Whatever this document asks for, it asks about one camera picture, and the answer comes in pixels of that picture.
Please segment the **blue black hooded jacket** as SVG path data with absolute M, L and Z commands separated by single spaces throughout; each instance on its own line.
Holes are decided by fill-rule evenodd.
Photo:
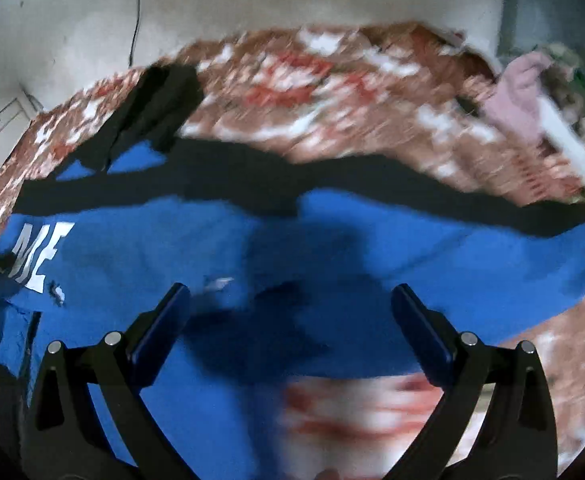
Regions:
M 92 344 L 175 283 L 189 319 L 148 406 L 207 479 L 279 479 L 288 380 L 416 370 L 391 314 L 410 285 L 492 341 L 585 294 L 585 210 L 466 194 L 377 155 L 292 164 L 244 144 L 137 129 L 27 183 L 0 238 L 0 364 L 34 382 L 46 344 Z

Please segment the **white sock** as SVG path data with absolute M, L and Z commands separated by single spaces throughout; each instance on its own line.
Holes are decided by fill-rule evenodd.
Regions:
M 585 144 L 573 128 L 565 122 L 553 100 L 543 94 L 539 96 L 540 124 L 547 140 L 571 163 L 585 185 Z

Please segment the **pink cloth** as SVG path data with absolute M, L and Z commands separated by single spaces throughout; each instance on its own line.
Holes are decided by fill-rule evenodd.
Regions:
M 515 58 L 501 73 L 491 96 L 483 101 L 483 116 L 493 125 L 514 133 L 521 142 L 539 144 L 543 138 L 540 78 L 552 64 L 552 59 L 540 51 Z

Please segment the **floral bed blanket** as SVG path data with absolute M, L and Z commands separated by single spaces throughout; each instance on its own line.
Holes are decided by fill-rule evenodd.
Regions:
M 419 23 L 270 29 L 198 41 L 96 82 L 34 118 L 0 168 L 0 238 L 27 183 L 59 171 L 93 138 L 122 148 L 128 136 L 121 123 L 134 114 L 143 86 L 154 88 L 156 99 L 137 129 L 160 151 L 173 140 L 194 139 L 244 144 L 299 165 L 377 155 L 457 192 L 518 207 L 548 202 L 585 210 L 576 185 L 558 177 L 547 156 L 460 110 L 460 98 L 491 84 L 482 58 L 452 52 Z M 9 262 L 4 273 L 14 268 L 1 253 L 0 259 Z M 585 294 L 513 336 L 481 336 L 500 343 L 584 314 Z M 21 426 L 33 386 L 0 364 L 0 479 L 21 477 Z M 278 412 L 279 479 L 327 468 L 348 479 L 381 478 L 438 399 L 419 367 L 388 377 L 288 380 Z

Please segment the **blue fabric wardrobe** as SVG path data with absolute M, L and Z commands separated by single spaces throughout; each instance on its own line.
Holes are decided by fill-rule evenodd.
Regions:
M 503 0 L 498 55 L 563 44 L 585 59 L 585 0 Z

